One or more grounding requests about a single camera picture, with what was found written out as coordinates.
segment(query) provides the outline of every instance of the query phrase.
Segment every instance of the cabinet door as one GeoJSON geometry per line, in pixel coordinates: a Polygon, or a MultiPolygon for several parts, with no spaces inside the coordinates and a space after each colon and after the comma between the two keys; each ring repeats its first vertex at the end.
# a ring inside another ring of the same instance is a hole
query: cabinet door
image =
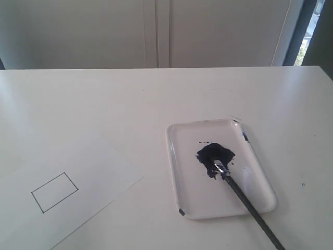
{"type": "Polygon", "coordinates": [[[156,67],[155,0],[3,0],[7,69],[156,67]]]}
{"type": "Polygon", "coordinates": [[[159,65],[282,65],[302,2],[158,0],[159,65]]]}

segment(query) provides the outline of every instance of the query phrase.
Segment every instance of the black handle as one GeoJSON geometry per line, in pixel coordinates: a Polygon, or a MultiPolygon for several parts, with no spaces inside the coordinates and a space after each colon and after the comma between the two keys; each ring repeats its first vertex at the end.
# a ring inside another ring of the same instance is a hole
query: black handle
{"type": "Polygon", "coordinates": [[[249,199],[245,196],[243,191],[240,189],[240,187],[237,185],[237,183],[234,181],[234,179],[231,176],[225,177],[226,182],[231,186],[231,188],[235,191],[237,196],[240,198],[240,200],[243,202],[243,204],[246,206],[248,211],[252,214],[254,219],[258,222],[259,226],[264,230],[268,238],[272,241],[276,249],[278,250],[285,250],[285,248],[282,246],[280,241],[277,239],[277,237],[274,235],[274,233],[271,231],[269,226],[266,224],[266,222],[261,218],[260,214],[257,212],[257,210],[254,208],[254,206],[251,204],[249,199]]]}

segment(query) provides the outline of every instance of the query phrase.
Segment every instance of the sheet of paper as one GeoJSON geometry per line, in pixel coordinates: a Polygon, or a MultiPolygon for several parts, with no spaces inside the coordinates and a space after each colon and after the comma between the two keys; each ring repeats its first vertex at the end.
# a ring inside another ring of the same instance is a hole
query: sheet of paper
{"type": "Polygon", "coordinates": [[[142,177],[101,138],[22,167],[0,183],[0,249],[51,249],[142,177]]]}

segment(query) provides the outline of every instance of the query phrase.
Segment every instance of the paint palette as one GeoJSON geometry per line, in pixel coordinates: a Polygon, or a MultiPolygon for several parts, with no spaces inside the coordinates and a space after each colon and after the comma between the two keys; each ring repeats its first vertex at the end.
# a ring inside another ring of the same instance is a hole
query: paint palette
{"type": "Polygon", "coordinates": [[[230,174],[259,213],[276,206],[276,196],[241,125],[234,120],[175,124],[166,131],[177,209],[185,218],[206,219],[248,214],[231,187],[207,170],[197,152],[216,142],[236,155],[230,174]]]}

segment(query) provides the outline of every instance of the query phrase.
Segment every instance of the white table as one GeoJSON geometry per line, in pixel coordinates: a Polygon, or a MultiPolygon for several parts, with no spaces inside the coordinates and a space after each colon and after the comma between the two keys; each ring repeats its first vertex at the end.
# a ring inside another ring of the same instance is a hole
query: white table
{"type": "Polygon", "coordinates": [[[55,249],[274,249],[250,216],[175,207],[165,129],[241,119],[278,198],[286,249],[333,245],[333,82],[319,67],[0,71],[0,178],[100,133],[145,177],[55,249]]]}

